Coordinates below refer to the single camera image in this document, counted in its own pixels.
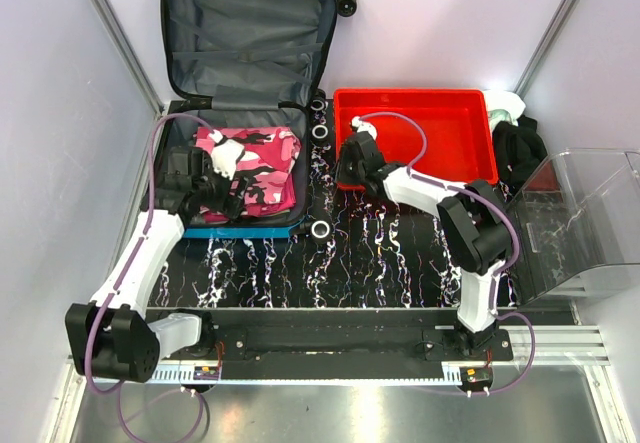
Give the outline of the blue hard-shell suitcase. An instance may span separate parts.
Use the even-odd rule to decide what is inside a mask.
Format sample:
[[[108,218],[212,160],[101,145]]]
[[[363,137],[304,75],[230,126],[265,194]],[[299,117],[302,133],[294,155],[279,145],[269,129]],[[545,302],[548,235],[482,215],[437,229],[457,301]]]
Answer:
[[[169,83],[179,118],[166,132],[168,146],[195,132],[189,115],[211,127],[259,136],[282,129],[301,151],[271,215],[250,210],[236,221],[205,213],[186,228],[190,238],[285,238],[310,205],[311,112],[325,106],[319,83],[339,17],[357,0],[160,0]]]

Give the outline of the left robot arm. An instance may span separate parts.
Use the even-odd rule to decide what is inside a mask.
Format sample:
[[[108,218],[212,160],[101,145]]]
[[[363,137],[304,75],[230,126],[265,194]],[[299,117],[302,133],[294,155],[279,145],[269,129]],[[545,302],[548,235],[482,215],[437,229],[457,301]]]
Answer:
[[[151,174],[135,229],[102,286],[85,304],[74,303],[65,328],[74,365],[89,384],[96,378],[144,383],[158,363],[185,350],[196,359],[215,349],[210,320],[176,310],[149,322],[151,291],[169,254],[204,207],[233,218],[248,186],[238,176],[243,145],[229,140],[212,149],[176,147],[160,175]]]

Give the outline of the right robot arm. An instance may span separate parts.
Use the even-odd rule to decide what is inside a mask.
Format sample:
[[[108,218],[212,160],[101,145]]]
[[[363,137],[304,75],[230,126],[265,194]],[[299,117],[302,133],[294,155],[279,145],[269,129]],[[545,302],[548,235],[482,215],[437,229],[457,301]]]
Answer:
[[[438,218],[451,260],[460,268],[460,303],[450,341],[463,358],[480,357],[497,331],[498,280],[519,254],[518,235],[494,187],[483,179],[452,182],[388,162],[366,131],[341,145],[338,175],[371,197]]]

